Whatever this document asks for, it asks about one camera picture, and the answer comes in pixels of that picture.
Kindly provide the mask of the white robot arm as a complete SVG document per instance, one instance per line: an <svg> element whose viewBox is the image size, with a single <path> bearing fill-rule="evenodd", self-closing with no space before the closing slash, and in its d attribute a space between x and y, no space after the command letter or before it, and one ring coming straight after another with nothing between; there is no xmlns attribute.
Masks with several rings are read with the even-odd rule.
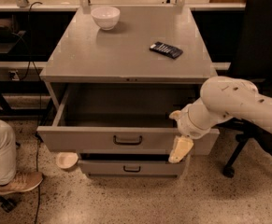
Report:
<svg viewBox="0 0 272 224"><path fill-rule="evenodd" d="M174 139L170 163L180 162L210 129L231 118L244 119L272 134L272 98L258 92L250 81L224 76L211 77L200 90L200 97L173 111L180 135Z"/></svg>

